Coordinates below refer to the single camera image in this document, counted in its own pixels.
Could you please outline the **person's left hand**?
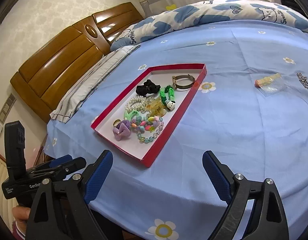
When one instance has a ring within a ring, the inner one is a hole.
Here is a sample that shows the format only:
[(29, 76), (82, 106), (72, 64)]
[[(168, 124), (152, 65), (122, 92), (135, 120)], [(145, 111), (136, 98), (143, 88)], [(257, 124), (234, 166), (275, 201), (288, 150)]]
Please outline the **person's left hand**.
[(31, 208), (16, 206), (12, 208), (12, 214), (17, 222), (24, 222), (29, 219)]

